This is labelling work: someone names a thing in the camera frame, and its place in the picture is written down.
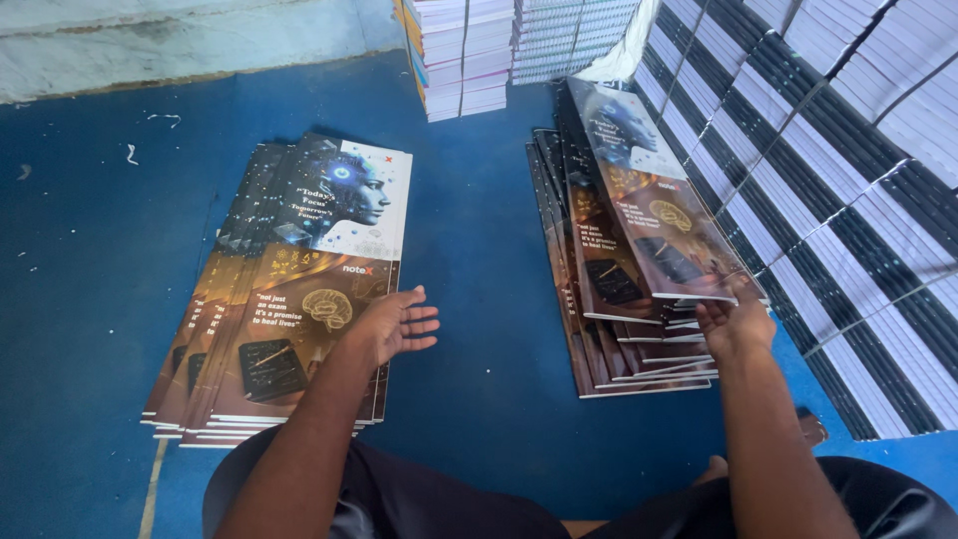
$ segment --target brain illustration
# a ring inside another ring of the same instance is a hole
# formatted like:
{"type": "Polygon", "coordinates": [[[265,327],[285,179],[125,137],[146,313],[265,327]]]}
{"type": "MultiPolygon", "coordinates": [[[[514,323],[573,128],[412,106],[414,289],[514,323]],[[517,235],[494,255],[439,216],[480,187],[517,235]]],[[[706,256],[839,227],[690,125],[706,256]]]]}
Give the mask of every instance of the brain illustration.
{"type": "Polygon", "coordinates": [[[336,290],[317,290],[303,298],[303,310],[326,323],[327,331],[339,329],[353,319],[349,298],[336,290]]]}
{"type": "Polygon", "coordinates": [[[689,217],[678,209],[675,204],[665,202],[664,200],[653,200],[649,204],[649,210],[651,210],[652,215],[661,219],[667,224],[672,224],[678,227],[682,232],[688,232],[692,229],[692,221],[689,220],[689,217]]]}

